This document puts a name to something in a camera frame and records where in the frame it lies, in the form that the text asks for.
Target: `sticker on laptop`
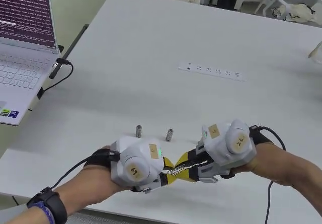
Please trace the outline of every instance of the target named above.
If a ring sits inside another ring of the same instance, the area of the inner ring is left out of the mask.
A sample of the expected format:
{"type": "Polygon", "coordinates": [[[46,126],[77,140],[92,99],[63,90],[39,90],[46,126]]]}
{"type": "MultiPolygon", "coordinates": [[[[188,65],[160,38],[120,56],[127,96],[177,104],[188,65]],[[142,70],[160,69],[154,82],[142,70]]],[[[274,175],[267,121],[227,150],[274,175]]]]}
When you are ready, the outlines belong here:
{"type": "Polygon", "coordinates": [[[19,114],[19,112],[17,112],[17,111],[11,111],[11,113],[9,114],[8,117],[16,118],[16,117],[18,117],[18,114],[19,114]]]}
{"type": "Polygon", "coordinates": [[[11,110],[8,109],[3,109],[2,112],[0,113],[0,116],[2,117],[8,117],[10,114],[11,110]]]}

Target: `black cable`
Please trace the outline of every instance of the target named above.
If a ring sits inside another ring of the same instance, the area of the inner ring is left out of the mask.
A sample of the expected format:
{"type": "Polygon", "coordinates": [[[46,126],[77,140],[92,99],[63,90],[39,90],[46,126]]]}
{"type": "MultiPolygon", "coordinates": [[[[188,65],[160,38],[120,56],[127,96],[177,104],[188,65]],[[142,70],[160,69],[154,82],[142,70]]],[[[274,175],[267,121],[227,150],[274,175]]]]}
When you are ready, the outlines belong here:
{"type": "Polygon", "coordinates": [[[54,189],[54,188],[56,188],[56,187],[59,185],[59,183],[60,183],[64,178],[66,178],[66,176],[67,176],[67,175],[69,175],[72,171],[74,171],[74,170],[75,170],[78,166],[80,166],[81,164],[83,164],[83,163],[87,162],[91,157],[92,157],[92,156],[89,156],[89,157],[87,157],[86,159],[84,159],[84,160],[82,160],[82,161],[78,162],[76,165],[74,165],[74,167],[72,167],[70,170],[68,170],[68,171],[66,172],[66,174],[64,174],[62,177],[60,177],[60,179],[56,182],[56,184],[54,184],[52,187],[50,187],[50,189],[54,189]]]}
{"type": "MultiPolygon", "coordinates": [[[[286,147],[285,147],[285,144],[283,142],[283,140],[280,138],[280,136],[275,132],[273,131],[272,129],[270,129],[269,127],[258,127],[257,130],[261,131],[261,130],[266,130],[266,131],[269,131],[271,134],[273,134],[277,140],[281,143],[282,145],[282,149],[284,151],[286,151],[286,147]]],[[[267,188],[267,192],[268,192],[268,200],[267,200],[267,210],[266,210],[266,218],[265,218],[265,224],[267,224],[267,221],[268,221],[268,217],[269,217],[269,214],[270,214],[270,207],[271,207],[271,188],[272,188],[272,185],[274,184],[273,181],[270,182],[270,184],[268,185],[268,188],[267,188]]]]}
{"type": "Polygon", "coordinates": [[[269,131],[269,132],[270,132],[271,134],[273,134],[273,135],[277,138],[277,140],[281,143],[281,145],[282,145],[282,149],[286,151],[286,147],[285,147],[284,142],[282,141],[282,139],[280,138],[280,136],[279,136],[279,135],[277,135],[277,133],[276,133],[276,132],[274,132],[274,131],[273,131],[272,129],[270,129],[269,127],[262,127],[262,126],[258,127],[258,130],[259,130],[259,131],[261,131],[261,130],[269,131]]]}
{"type": "Polygon", "coordinates": [[[268,221],[268,216],[270,215],[270,208],[271,208],[271,188],[272,185],[274,184],[273,181],[270,182],[270,184],[268,185],[267,188],[267,192],[268,192],[268,198],[267,198],[267,210],[266,210],[266,217],[265,217],[265,224],[267,224],[268,221]]]}
{"type": "Polygon", "coordinates": [[[14,196],[12,196],[12,199],[14,200],[14,202],[16,203],[16,205],[19,205],[19,203],[17,202],[17,200],[15,199],[14,196]]]}
{"type": "Polygon", "coordinates": [[[67,175],[69,175],[71,172],[73,172],[77,167],[79,167],[80,165],[82,165],[82,164],[84,164],[84,163],[86,163],[90,158],[92,158],[92,157],[97,157],[97,156],[105,156],[105,157],[110,157],[110,155],[109,155],[109,153],[108,154],[96,154],[96,155],[92,155],[92,156],[89,156],[89,157],[87,157],[86,159],[84,159],[84,160],[82,160],[82,161],[80,161],[80,162],[78,162],[76,165],[74,165],[70,170],[68,170],[67,172],[66,172],[66,174],[64,174],[62,177],[60,177],[60,179],[56,182],[56,184],[54,184],[52,187],[49,187],[50,189],[54,189],[54,188],[56,188],[58,185],[59,185],[59,183],[64,179],[64,178],[66,178],[66,176],[67,175]]]}
{"type": "Polygon", "coordinates": [[[59,83],[63,82],[64,80],[66,80],[67,78],[69,78],[71,76],[71,74],[74,72],[74,66],[72,65],[71,62],[69,62],[68,60],[65,60],[65,59],[58,59],[57,62],[63,62],[63,64],[66,64],[66,65],[70,65],[71,66],[71,71],[70,73],[68,74],[68,76],[66,76],[65,78],[61,79],[59,82],[53,84],[52,86],[48,87],[47,89],[45,89],[43,91],[42,94],[44,94],[46,91],[48,91],[49,89],[55,87],[56,85],[58,85],[59,83]]]}

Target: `power strip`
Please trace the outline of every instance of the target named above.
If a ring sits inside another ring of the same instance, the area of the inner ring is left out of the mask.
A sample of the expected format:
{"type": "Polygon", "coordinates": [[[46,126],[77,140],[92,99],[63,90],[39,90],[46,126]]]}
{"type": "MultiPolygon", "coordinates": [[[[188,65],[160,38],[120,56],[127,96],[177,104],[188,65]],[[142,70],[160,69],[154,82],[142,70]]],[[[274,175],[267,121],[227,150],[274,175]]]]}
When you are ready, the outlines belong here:
{"type": "Polygon", "coordinates": [[[243,75],[239,72],[235,71],[229,71],[225,69],[219,69],[219,68],[212,68],[212,67],[204,67],[197,64],[192,63],[179,63],[178,69],[200,73],[200,74],[208,74],[213,77],[221,77],[221,78],[227,78],[234,81],[246,81],[243,75]]]}

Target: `spring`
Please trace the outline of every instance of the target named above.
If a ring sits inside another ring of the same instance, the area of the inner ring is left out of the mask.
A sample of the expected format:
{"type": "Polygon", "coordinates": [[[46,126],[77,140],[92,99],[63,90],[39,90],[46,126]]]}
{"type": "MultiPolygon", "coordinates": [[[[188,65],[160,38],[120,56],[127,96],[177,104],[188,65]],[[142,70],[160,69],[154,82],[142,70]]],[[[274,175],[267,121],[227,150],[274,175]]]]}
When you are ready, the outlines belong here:
{"type": "Polygon", "coordinates": [[[171,169],[167,172],[168,175],[173,175],[176,176],[178,174],[180,174],[181,172],[183,172],[184,170],[187,170],[189,167],[179,167],[179,168],[174,168],[171,169]]]}
{"type": "Polygon", "coordinates": [[[173,129],[170,128],[166,136],[166,141],[170,142],[172,139],[172,136],[173,136],[173,129]]]}
{"type": "Polygon", "coordinates": [[[135,136],[136,137],[142,137],[142,126],[141,125],[136,126],[135,136]]]}

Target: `purple wristband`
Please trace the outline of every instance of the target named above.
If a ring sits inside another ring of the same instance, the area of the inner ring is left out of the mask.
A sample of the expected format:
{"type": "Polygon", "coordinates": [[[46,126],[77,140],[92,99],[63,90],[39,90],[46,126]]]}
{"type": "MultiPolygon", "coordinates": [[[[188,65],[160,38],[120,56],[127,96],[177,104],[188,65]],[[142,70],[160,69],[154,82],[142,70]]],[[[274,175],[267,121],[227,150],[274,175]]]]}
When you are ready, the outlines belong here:
{"type": "Polygon", "coordinates": [[[44,202],[43,201],[39,201],[37,203],[34,203],[33,205],[31,205],[29,208],[31,207],[38,207],[40,209],[43,210],[43,212],[46,214],[50,224],[55,224],[55,219],[54,219],[54,216],[53,214],[51,213],[51,211],[45,206],[44,202]]]}

